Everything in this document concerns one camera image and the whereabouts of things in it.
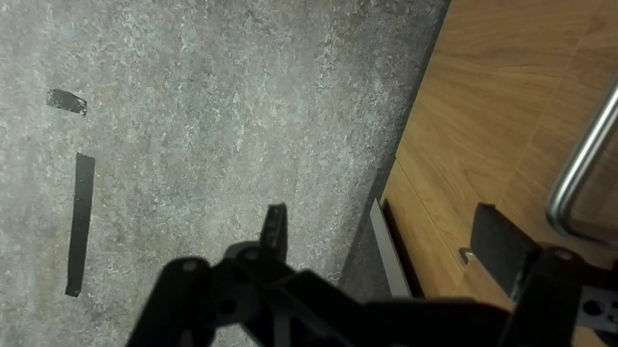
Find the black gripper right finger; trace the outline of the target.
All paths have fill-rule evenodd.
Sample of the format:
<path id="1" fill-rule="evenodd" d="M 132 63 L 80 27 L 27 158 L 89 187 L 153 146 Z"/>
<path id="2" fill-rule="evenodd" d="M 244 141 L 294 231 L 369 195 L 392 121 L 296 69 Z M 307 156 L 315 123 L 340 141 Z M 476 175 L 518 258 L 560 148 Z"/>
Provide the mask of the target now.
<path id="1" fill-rule="evenodd" d="M 472 252 L 510 299 L 518 299 L 539 245 L 495 204 L 479 202 L 472 229 Z"/>

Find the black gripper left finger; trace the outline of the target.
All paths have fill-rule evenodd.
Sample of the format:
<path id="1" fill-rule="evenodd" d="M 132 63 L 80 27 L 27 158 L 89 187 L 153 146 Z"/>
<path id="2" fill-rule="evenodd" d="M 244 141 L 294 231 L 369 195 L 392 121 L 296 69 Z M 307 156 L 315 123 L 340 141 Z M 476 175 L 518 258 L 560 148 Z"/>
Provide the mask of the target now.
<path id="1" fill-rule="evenodd" d="M 267 208 L 261 233 L 255 241 L 234 243 L 226 248 L 223 260 L 277 260 L 288 258 L 288 208 L 284 202 Z"/>

